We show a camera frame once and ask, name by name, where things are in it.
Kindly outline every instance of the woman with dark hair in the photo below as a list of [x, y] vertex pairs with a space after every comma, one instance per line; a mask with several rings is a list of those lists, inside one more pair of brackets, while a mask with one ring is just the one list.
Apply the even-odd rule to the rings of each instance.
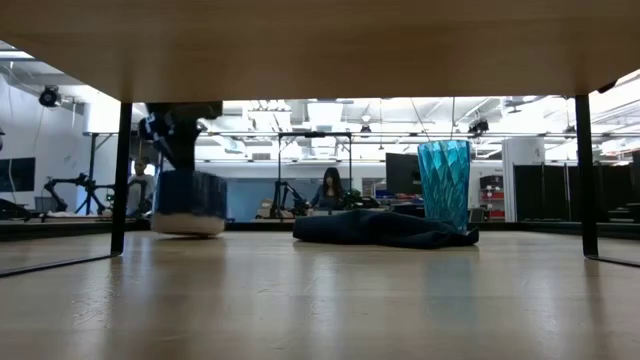
[[333, 210], [344, 196], [340, 173], [338, 169], [330, 167], [324, 173], [322, 185], [318, 187], [316, 195], [311, 200], [311, 207], [318, 205], [320, 210]]

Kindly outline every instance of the teal faceted vase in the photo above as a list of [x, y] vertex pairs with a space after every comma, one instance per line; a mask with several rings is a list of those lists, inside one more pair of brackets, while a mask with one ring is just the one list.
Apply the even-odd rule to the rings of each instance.
[[430, 141], [418, 146], [424, 213], [464, 233], [469, 221], [471, 143], [466, 140]]

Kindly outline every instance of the person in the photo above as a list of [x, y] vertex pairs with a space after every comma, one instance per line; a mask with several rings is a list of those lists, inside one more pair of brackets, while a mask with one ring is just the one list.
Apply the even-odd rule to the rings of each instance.
[[[147, 164], [149, 163], [148, 158], [142, 158], [136, 160], [136, 163], [133, 167], [134, 174], [129, 178], [128, 183], [131, 184], [132, 181], [144, 181], [147, 183], [145, 187], [144, 198], [146, 201], [151, 203], [153, 200], [153, 192], [155, 187], [155, 181], [153, 180], [152, 175], [147, 175], [144, 173], [144, 170], [147, 168]], [[127, 193], [127, 215], [132, 216], [138, 212], [138, 210], [146, 211], [148, 209], [139, 209], [140, 207], [140, 196], [141, 189], [140, 184], [133, 184], [129, 186], [129, 192]]]
[[340, 173], [338, 169], [330, 167], [325, 171], [322, 185], [318, 187], [318, 191], [309, 205], [311, 208], [318, 206], [319, 210], [334, 210], [343, 196], [344, 190], [340, 181]]

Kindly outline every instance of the wooden floor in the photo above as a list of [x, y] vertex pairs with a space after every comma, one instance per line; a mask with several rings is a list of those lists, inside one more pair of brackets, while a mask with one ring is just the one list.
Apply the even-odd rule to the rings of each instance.
[[0, 357], [638, 359], [638, 279], [561, 235], [411, 251], [134, 233], [121, 258], [0, 280]]

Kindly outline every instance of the white base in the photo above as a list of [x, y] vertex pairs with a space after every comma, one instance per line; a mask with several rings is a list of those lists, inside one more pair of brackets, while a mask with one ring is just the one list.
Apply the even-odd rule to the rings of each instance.
[[163, 234], [215, 236], [224, 231], [224, 219], [191, 214], [153, 214], [151, 230]]

